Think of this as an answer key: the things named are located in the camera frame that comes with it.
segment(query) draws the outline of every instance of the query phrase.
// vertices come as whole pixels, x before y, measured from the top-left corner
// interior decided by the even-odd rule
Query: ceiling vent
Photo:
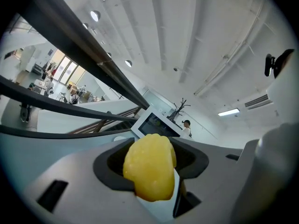
[[[261,107],[261,106],[264,106],[264,105],[267,105],[267,104],[270,104],[272,103],[271,100],[269,100],[268,98],[268,95],[263,95],[257,99],[254,99],[254,100],[251,100],[247,103],[245,103],[245,107],[248,109],[248,110],[252,110],[252,109],[255,109],[257,107]]]

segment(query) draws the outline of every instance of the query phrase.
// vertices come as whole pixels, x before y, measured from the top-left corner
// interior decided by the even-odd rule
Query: yellow lumpy food
[[[130,147],[123,164],[123,176],[134,182],[136,195],[142,199],[169,200],[174,189],[176,164],[169,139],[148,134]]]

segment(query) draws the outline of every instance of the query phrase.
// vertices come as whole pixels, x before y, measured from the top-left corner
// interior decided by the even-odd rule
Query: rectangular ceiling light
[[[240,112],[239,109],[233,109],[233,110],[218,113],[218,115],[224,116],[224,115],[235,114],[235,113],[239,113],[239,112]]]

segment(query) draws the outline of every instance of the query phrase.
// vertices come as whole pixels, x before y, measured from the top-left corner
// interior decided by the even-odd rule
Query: black screen
[[[161,136],[166,137],[179,137],[179,134],[172,130],[167,124],[159,119],[153,113],[150,114],[147,119],[143,122],[138,130],[144,135],[157,133]]]

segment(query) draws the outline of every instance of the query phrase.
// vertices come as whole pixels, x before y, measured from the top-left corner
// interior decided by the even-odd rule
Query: table
[[[40,88],[42,88],[42,89],[46,89],[44,81],[36,79],[33,84],[40,87]]]

